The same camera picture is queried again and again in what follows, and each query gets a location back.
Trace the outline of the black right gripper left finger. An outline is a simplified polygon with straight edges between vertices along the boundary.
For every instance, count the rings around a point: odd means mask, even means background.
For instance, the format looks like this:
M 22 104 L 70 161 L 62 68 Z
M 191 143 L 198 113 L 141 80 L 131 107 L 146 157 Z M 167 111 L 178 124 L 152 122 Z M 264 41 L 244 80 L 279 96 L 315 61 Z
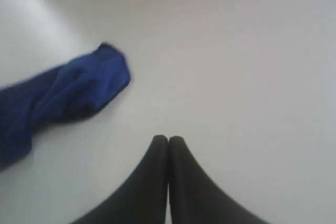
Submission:
M 165 223 L 167 170 L 168 139 L 156 135 L 125 182 L 74 223 Z

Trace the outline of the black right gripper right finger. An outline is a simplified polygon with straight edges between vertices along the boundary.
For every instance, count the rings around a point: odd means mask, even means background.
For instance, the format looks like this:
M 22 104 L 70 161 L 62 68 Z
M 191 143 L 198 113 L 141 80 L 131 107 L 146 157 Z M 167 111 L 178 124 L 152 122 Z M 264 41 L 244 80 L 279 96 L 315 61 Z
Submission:
M 203 171 L 184 139 L 169 139 L 172 223 L 265 223 L 225 194 Z

